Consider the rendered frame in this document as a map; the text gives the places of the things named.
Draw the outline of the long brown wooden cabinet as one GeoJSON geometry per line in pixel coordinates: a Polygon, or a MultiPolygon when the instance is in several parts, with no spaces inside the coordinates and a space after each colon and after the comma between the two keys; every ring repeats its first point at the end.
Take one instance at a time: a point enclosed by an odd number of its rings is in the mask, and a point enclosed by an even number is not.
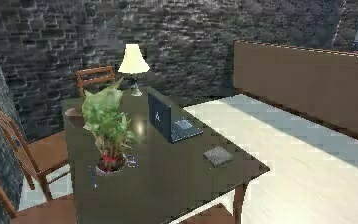
{"type": "Polygon", "coordinates": [[[358,140],[358,53],[237,40],[233,86],[358,140]]]}

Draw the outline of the dark brown dining table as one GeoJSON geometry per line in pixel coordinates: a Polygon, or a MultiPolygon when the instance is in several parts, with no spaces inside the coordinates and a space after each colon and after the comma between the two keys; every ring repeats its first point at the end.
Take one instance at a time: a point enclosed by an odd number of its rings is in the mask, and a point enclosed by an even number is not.
{"type": "Polygon", "coordinates": [[[169,224],[233,189],[237,191],[233,215],[216,210],[209,223],[238,224],[246,187],[269,167],[175,103],[172,112],[203,133],[169,143],[149,121],[148,93],[156,91],[151,87],[141,91],[140,97],[125,91],[120,106],[141,138],[127,151],[138,162],[135,168],[98,176],[95,166],[100,153],[95,138],[83,128],[81,117],[63,117],[78,224],[169,224]],[[216,146],[230,152],[233,159],[214,167],[203,153],[216,146]]]}

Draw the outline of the cream shade table lamp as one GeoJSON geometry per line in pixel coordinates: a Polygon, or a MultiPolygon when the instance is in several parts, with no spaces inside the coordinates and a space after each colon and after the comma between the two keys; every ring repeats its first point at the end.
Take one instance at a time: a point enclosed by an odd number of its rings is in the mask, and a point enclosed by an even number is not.
{"type": "Polygon", "coordinates": [[[132,96],[141,96],[142,92],[138,86],[138,75],[148,72],[149,65],[143,58],[138,44],[127,44],[125,46],[122,63],[118,69],[120,73],[127,74],[132,81],[132,96]]]}

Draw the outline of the green potted house plant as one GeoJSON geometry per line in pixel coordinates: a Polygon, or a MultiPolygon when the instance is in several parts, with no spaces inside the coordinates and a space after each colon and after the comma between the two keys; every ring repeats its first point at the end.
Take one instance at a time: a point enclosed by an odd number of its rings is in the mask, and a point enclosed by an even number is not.
{"type": "Polygon", "coordinates": [[[123,79],[105,89],[91,93],[84,91],[82,104],[83,128],[95,138],[101,156],[96,163],[98,175],[110,176],[122,170],[129,162],[125,150],[139,138],[131,130],[131,119],[120,109],[123,91],[119,86],[123,79]]]}

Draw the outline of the blue pen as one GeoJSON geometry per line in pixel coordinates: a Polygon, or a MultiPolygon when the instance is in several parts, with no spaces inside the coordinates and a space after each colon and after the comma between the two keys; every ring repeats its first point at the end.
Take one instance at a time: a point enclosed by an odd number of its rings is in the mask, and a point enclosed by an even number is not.
{"type": "Polygon", "coordinates": [[[97,183],[96,183],[96,180],[95,180],[93,169],[92,169],[91,166],[89,166],[88,168],[89,168],[89,173],[90,173],[90,177],[91,177],[91,180],[92,180],[93,187],[97,188],[97,183]]]}

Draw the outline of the small dark patterned card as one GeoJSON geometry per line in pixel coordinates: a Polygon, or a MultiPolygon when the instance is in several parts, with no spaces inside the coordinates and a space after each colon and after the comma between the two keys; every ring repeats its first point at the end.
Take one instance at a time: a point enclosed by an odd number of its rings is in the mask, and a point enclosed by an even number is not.
{"type": "Polygon", "coordinates": [[[125,155],[125,158],[126,158],[126,165],[130,168],[135,168],[138,166],[138,162],[137,160],[135,159],[135,157],[131,154],[126,154],[125,155]]]}

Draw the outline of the dark blue open laptop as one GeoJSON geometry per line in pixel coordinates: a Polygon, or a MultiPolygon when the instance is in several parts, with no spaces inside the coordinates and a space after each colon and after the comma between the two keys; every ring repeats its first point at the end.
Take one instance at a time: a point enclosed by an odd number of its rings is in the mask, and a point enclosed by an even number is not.
{"type": "Polygon", "coordinates": [[[148,93],[148,108],[150,123],[171,144],[203,133],[188,119],[175,116],[172,113],[172,107],[152,92],[148,93]]]}

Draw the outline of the brown wooden chair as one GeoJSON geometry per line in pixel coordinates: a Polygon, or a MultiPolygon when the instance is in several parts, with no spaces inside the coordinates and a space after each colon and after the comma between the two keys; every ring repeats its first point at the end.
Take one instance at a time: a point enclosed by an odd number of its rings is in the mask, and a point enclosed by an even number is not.
{"type": "Polygon", "coordinates": [[[10,217],[9,224],[78,224],[73,194],[17,211],[0,186],[0,203],[10,217]]]}
{"type": "Polygon", "coordinates": [[[114,71],[111,66],[89,68],[76,72],[77,85],[81,96],[84,95],[84,87],[96,83],[114,81],[114,71]]]}
{"type": "Polygon", "coordinates": [[[69,173],[69,171],[65,171],[51,180],[47,179],[49,174],[68,164],[65,132],[61,131],[36,142],[28,143],[16,123],[1,110],[0,128],[19,162],[30,189],[35,189],[33,180],[36,180],[46,200],[52,200],[49,185],[69,173]]]}

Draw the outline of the grey square book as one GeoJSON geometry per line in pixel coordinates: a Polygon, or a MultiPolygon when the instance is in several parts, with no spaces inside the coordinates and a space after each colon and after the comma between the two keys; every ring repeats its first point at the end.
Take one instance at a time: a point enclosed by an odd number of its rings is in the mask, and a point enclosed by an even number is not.
{"type": "Polygon", "coordinates": [[[203,153],[203,156],[214,166],[218,167],[233,159],[233,155],[221,146],[216,146],[203,153]]]}

